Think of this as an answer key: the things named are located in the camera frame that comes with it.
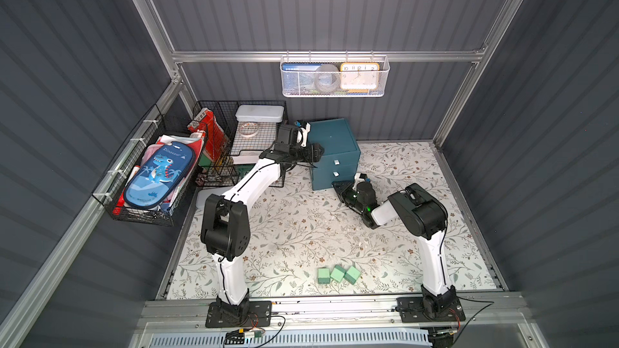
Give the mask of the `green plug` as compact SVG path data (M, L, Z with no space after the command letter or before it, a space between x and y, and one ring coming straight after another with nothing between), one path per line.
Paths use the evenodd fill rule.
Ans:
M346 270L344 279L350 283L351 285L355 285L356 282L360 279L361 271L356 267L351 266L348 270Z
M319 285L329 285L331 282L330 269L327 267L319 268L317 281Z
M341 283L346 275L347 270L340 265L335 265L330 273L330 278L338 283Z

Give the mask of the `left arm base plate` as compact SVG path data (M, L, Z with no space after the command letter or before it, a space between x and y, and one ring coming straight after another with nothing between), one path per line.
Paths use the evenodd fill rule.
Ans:
M270 326L271 317L271 301L243 301L240 305L231 305L217 300L209 305L205 327L266 327Z

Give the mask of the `yellow white alarm clock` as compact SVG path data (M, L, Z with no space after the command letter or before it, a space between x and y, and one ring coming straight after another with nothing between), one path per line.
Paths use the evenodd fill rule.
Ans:
M371 91L379 85L380 65L376 62L345 62L340 65L340 86L346 91Z

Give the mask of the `blue box in basket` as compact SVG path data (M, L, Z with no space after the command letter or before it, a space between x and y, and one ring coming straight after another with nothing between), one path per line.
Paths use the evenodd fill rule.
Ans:
M280 66L283 95L295 98L319 94L315 85L315 72L320 66L310 63L283 63Z

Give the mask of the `white lidded plastic container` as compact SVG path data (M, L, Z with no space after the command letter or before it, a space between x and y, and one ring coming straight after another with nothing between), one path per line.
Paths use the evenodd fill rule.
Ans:
M238 122L269 122L279 123L284 119L285 108L274 105L241 105L235 117Z

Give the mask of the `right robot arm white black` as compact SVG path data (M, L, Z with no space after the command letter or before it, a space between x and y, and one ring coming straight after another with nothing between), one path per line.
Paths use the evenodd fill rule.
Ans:
M448 313L458 296L444 256L448 228L448 212L444 205L417 183L389 195L381 204L364 175L353 181L334 182L332 187L340 202L359 214L366 227L374 230L398 220L418 238L424 313L430 319Z

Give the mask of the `teal drawer cabinet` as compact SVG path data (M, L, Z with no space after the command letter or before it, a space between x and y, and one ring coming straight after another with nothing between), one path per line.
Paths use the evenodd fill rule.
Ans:
M346 119L332 119L310 124L309 141L319 143L324 153L310 170L314 191L330 189L333 182L354 179L360 149Z

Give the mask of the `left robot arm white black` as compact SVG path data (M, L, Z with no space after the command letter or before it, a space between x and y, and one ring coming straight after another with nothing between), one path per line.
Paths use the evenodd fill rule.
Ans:
M221 304L239 308L248 302L243 253L251 239L251 208L282 174L321 159L324 148L309 141L310 132L308 122L280 126L274 143L261 152L249 173L224 194L206 198L200 239L216 263Z

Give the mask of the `white flat box on table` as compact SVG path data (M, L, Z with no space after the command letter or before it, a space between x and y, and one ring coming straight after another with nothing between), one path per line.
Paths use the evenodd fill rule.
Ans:
M219 196L222 194L222 189L218 188L211 188L211 189L202 189L198 192L197 196L196 196L196 200L195 200L195 206L197 209L203 209L206 199L209 198L211 195L215 195L215 196Z

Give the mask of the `blue dinosaur pencil case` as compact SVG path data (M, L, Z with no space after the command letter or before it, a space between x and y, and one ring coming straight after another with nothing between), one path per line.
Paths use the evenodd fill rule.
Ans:
M194 155L185 143L161 144L128 182L123 192L124 204L144 210L160 206L187 176Z

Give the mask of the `grey tape roll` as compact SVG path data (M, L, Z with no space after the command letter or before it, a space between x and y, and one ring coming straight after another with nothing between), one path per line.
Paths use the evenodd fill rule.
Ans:
M314 85L319 93L334 93L340 87L339 69L333 64L321 64L315 71Z

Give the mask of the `clear tape roll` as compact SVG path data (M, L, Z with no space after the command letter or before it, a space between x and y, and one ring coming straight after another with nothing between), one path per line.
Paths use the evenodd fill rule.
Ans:
M255 137L260 132L260 124L258 122L242 122L237 133L243 138Z

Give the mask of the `red white booklet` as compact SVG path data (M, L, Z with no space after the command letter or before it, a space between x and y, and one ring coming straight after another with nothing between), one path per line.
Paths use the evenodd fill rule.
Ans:
M201 108L198 114L190 121L187 129L192 133L196 131L206 133L203 153L212 162L217 163L224 155L229 139L224 129L219 125L214 111L207 107Z

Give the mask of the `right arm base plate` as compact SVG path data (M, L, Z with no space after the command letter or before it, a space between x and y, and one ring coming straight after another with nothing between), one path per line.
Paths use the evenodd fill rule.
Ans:
M425 296L402 296L397 299L395 311L403 323L464 322L467 320L459 298L448 304L437 305Z

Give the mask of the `floral table mat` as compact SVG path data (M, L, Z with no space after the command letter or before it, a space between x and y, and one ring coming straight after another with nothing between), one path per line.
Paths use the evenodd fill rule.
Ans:
M449 214L445 242L449 275L460 291L496 288L430 143L361 143L359 170L377 198L412 183L437 197ZM244 277L254 297L330 296L417 292L422 263L417 239L399 222L371 230L342 204L334 190L314 191L310 172L293 169L280 188L269 188L249 216L251 242L243 254ZM351 285L319 285L318 269L354 266Z

